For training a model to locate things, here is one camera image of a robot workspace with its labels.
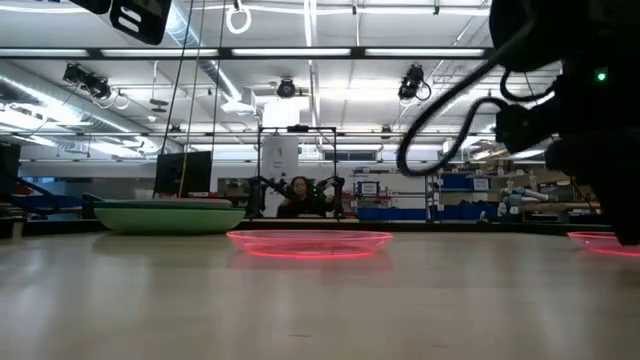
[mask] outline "black hair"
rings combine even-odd
[[[305,176],[296,176],[293,179],[291,179],[291,183],[289,183],[289,191],[293,193],[293,185],[296,183],[296,180],[304,181],[304,184],[307,186],[307,196],[310,196],[312,194],[311,192],[312,184],[311,184],[311,180],[309,180]]]

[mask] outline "hanging ring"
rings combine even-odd
[[[247,17],[245,20],[244,25],[241,28],[237,28],[233,25],[233,22],[231,21],[231,19],[233,18],[234,14],[237,13],[244,13],[245,16]],[[229,10],[227,10],[227,29],[229,29],[229,31],[232,34],[242,34],[244,32],[246,32],[247,30],[249,30],[249,28],[251,27],[251,11],[249,11],[249,9],[244,8],[244,7],[240,7],[238,10],[236,10],[235,8],[231,7],[229,8]]]

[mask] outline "pink disc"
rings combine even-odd
[[[314,259],[367,256],[393,238],[389,233],[342,230],[233,231],[227,236],[252,255]]]
[[[640,257],[640,246],[622,246],[615,233],[604,231],[571,232],[571,240],[585,249],[601,254]]]

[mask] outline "woman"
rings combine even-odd
[[[278,207],[279,218],[297,218],[300,214],[316,214],[326,217],[333,211],[333,196],[320,194],[313,196],[309,189],[309,180],[304,176],[296,176],[291,180],[291,191],[294,200],[284,199]]]

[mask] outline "green led light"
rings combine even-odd
[[[606,68],[596,69],[595,75],[597,82],[607,81],[607,78],[609,77],[609,73]]]

